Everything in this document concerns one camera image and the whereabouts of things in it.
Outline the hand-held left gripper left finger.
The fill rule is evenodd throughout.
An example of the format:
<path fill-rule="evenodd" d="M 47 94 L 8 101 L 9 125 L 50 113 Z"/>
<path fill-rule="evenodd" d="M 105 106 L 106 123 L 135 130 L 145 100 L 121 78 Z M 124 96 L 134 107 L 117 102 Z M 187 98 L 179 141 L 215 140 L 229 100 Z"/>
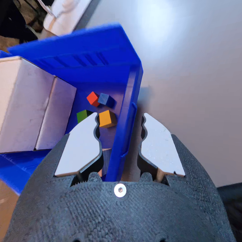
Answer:
<path fill-rule="evenodd" d="M 97 119 L 98 113 L 92 113 L 70 131 L 54 174 L 56 177 L 82 173 L 96 162 L 102 163 Z"/>

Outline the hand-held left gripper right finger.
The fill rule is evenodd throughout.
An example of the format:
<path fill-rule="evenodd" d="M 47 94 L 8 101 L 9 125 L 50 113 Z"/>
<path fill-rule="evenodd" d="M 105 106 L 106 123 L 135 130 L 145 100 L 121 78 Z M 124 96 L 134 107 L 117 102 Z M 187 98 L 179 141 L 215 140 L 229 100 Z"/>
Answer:
<path fill-rule="evenodd" d="M 138 168 L 152 179 L 165 175 L 185 177 L 181 160 L 170 131 L 148 113 L 142 116 L 142 141 L 138 147 Z"/>

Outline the green wooden cube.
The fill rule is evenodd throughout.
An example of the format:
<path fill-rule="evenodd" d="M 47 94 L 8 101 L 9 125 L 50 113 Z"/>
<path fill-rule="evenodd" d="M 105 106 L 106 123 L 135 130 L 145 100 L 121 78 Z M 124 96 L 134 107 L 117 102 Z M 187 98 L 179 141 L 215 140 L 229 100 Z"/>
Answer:
<path fill-rule="evenodd" d="M 77 123 L 79 124 L 82 122 L 84 119 L 89 117 L 93 112 L 89 110 L 83 110 L 77 113 Z"/>

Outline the orange wooden cube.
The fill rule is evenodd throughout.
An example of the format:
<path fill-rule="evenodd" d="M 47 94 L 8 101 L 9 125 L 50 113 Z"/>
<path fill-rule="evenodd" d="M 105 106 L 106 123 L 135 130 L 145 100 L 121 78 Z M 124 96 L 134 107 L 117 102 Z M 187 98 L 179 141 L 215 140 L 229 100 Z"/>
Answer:
<path fill-rule="evenodd" d="M 99 127 L 110 128 L 117 125 L 115 113 L 110 110 L 99 113 Z"/>

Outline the red wooden cube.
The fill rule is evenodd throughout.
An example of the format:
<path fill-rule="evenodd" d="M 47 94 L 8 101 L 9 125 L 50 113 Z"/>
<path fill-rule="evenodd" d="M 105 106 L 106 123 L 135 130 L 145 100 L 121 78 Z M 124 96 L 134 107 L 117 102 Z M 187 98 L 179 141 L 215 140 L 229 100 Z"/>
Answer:
<path fill-rule="evenodd" d="M 87 96 L 87 100 L 92 106 L 98 107 L 100 105 L 99 95 L 93 91 Z"/>

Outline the blue wooden cube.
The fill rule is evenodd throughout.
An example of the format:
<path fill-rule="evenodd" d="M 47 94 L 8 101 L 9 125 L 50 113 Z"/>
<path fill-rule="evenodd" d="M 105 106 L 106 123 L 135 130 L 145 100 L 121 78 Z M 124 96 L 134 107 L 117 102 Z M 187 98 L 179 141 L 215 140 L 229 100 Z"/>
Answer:
<path fill-rule="evenodd" d="M 98 103 L 105 105 L 109 108 L 114 108 L 116 101 L 109 94 L 100 93 L 99 98 L 98 98 Z"/>

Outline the white cardboard box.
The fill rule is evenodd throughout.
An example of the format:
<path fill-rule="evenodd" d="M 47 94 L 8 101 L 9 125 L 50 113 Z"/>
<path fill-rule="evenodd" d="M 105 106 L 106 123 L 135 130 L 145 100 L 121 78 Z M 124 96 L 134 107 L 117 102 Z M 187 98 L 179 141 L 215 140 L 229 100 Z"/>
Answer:
<path fill-rule="evenodd" d="M 0 60 L 0 153 L 52 149 L 77 89 L 20 56 Z"/>

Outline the blue plastic bin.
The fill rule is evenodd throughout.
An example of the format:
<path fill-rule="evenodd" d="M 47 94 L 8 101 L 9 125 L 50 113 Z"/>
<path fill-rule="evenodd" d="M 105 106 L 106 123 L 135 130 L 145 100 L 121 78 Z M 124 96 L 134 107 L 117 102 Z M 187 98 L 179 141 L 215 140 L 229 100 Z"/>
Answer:
<path fill-rule="evenodd" d="M 106 181 L 120 180 L 143 75 L 141 61 L 122 26 L 110 24 L 82 29 L 10 47 L 8 51 L 1 51 L 1 58 L 20 56 L 77 89 L 65 134 L 77 125 L 80 111 L 115 113 L 117 125 L 100 128 L 99 139 L 103 149 L 112 150 Z M 87 100 L 92 91 L 113 97 L 114 108 L 102 104 L 92 106 Z M 20 195 L 48 150 L 2 153 L 1 180 Z"/>

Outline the white moulded object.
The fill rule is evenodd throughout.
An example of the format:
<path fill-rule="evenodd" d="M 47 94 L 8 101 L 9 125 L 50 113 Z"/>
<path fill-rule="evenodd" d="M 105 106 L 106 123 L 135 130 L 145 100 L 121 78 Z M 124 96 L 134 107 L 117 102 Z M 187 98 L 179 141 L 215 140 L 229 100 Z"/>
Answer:
<path fill-rule="evenodd" d="M 91 0 L 54 0 L 47 13 L 43 27 L 56 36 L 71 33 Z"/>

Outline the dark patterned cloth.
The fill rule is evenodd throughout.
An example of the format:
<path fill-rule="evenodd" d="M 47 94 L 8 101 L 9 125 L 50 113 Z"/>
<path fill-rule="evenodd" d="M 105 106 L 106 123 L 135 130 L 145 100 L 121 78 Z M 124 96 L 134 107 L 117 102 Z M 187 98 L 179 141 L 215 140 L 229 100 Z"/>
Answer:
<path fill-rule="evenodd" d="M 18 39 L 20 44 L 38 40 L 12 0 L 0 1 L 0 36 Z"/>

